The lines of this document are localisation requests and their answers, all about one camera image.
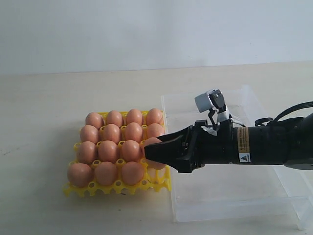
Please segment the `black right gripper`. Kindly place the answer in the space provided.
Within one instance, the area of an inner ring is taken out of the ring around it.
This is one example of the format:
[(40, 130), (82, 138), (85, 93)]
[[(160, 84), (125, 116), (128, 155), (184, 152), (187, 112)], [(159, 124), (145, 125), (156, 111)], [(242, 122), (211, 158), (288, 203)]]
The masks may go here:
[(144, 146), (147, 160), (162, 163), (178, 173), (192, 173), (204, 165), (250, 165), (248, 127), (234, 127), (230, 120), (212, 126), (206, 120), (158, 137), (162, 142)]

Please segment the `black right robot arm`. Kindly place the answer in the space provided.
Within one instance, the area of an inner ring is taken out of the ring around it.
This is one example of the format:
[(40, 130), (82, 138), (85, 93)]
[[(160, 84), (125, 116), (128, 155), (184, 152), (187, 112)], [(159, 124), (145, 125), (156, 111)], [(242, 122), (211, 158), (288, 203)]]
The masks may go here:
[(160, 143), (144, 148), (148, 160), (163, 163), (179, 173), (205, 165), (283, 165), (299, 170), (313, 168), (313, 117), (270, 120), (267, 125), (235, 127), (224, 121), (216, 135), (198, 120), (187, 128), (160, 136)]

